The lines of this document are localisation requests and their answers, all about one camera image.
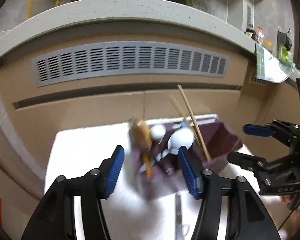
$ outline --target white tablecloth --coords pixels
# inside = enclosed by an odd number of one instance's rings
[[[81,128],[61,131],[56,135],[49,164],[47,167],[46,192],[59,175],[67,179],[83,176],[101,162],[109,158],[115,147],[122,145],[125,150],[125,163],[120,172],[114,193],[108,200],[101,200],[106,223],[112,240],[173,240],[175,238],[175,200],[174,194],[152,201],[145,201],[128,183],[131,169],[127,168],[130,161],[130,140],[128,123],[100,127]],[[251,154],[243,146],[241,153]],[[259,192],[257,180],[252,172],[242,170],[239,166],[228,164],[220,173],[231,179],[238,175],[246,177],[256,192]],[[182,222],[189,225],[185,240],[190,240],[197,221],[201,200],[194,200],[188,190],[180,191],[182,201]],[[222,216],[218,240],[225,239],[227,201],[223,197]],[[261,196],[272,219],[278,227],[289,211],[278,196]],[[76,196],[75,228],[77,239],[83,240],[80,197]]]

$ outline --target beige wall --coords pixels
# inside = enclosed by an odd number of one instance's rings
[[[36,199],[43,196],[43,180],[23,162],[10,145],[0,127],[0,169]]]
[[[39,201],[27,194],[4,172],[0,170],[0,198],[3,202],[18,207],[23,213],[31,215]]]
[[[262,85],[259,83],[250,82],[252,72],[255,66],[253,63],[249,64],[241,95],[236,108],[231,112],[227,124],[237,133],[244,143],[248,140],[247,136],[242,130],[246,123],[254,123],[258,117],[264,100],[269,93],[270,83]]]
[[[148,40],[184,44],[210,50],[229,57],[227,73],[224,78],[169,75],[136,74],[88,78],[36,87],[31,59],[39,55],[80,44],[102,41]],[[237,88],[243,85],[248,59],[234,52],[210,46],[201,42],[180,39],[172,36],[152,34],[100,34],[73,38],[29,53],[20,59],[0,68],[0,94],[8,116],[21,137],[27,150],[38,164],[45,167],[51,147],[58,131],[126,122],[132,116],[146,119],[172,117],[177,113],[167,101],[167,91],[136,91],[111,95],[95,95],[60,99],[48,103],[15,109],[13,103],[41,95],[69,91],[87,87],[138,83],[205,83],[226,84]],[[227,110],[234,109],[240,91],[186,91],[190,97],[195,114],[217,113],[227,118]]]
[[[272,120],[282,120],[300,125],[300,101],[298,90],[287,82],[277,85],[269,108],[266,107],[264,118],[259,124],[271,123]],[[289,153],[289,149],[273,137],[263,138],[249,136],[250,142],[247,144],[249,150],[256,156],[273,161],[284,157]]]
[[[9,202],[2,201],[2,227],[12,240],[20,240],[31,215],[22,212]]]

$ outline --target white ledge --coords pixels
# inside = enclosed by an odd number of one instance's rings
[[[80,0],[44,11],[0,39],[0,57],[23,43],[57,29],[104,20],[142,20],[209,33],[254,54],[255,42],[237,28],[192,7],[165,0]]]

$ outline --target wooden chopstick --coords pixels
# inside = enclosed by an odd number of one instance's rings
[[[174,95],[172,95],[172,94],[170,94],[170,99],[171,99],[172,105],[174,106],[174,108],[175,108],[176,111],[178,112],[178,115],[179,115],[180,117],[183,117],[184,120],[185,120],[185,122],[186,122],[186,124],[188,125],[188,127],[194,131],[195,139],[196,139],[196,141],[197,141],[197,142],[199,143],[199,145],[200,145],[200,141],[199,141],[199,138],[198,138],[198,136],[197,136],[197,133],[195,132],[194,127],[192,127],[192,126],[190,125],[190,122],[186,119],[186,114],[185,114],[185,112],[183,111],[182,107],[180,106],[179,102],[177,101],[177,99],[176,99],[176,98],[174,97]]]
[[[194,131],[197,134],[197,137],[199,138],[199,144],[200,144],[200,146],[201,146],[201,148],[202,148],[202,150],[204,152],[204,156],[205,156],[206,160],[209,162],[209,161],[211,161],[211,156],[210,156],[210,154],[208,152],[206,144],[204,143],[204,140],[202,138],[202,134],[200,133],[199,126],[198,126],[197,121],[196,121],[196,119],[194,117],[194,114],[193,114],[192,109],[190,107],[189,101],[188,101],[188,99],[186,97],[185,92],[183,91],[182,86],[181,85],[177,85],[177,87],[180,90],[181,96],[182,96],[182,98],[183,98],[183,100],[184,100],[184,102],[186,104],[186,107],[187,107],[187,109],[189,111],[190,117],[191,117],[192,122],[193,122]]]
[[[141,155],[143,163],[146,165],[147,178],[151,179],[152,178],[152,167],[150,164],[149,156],[145,152],[140,152],[140,155]]]

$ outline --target wall vent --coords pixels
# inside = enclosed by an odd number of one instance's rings
[[[266,85],[268,83],[267,80],[258,79],[257,76],[257,70],[251,71],[249,83],[259,84],[259,85]]]
[[[251,24],[251,7],[247,5],[247,29],[250,29]]]
[[[37,87],[120,74],[224,77],[228,56],[153,41],[114,41],[61,49],[32,59]]]

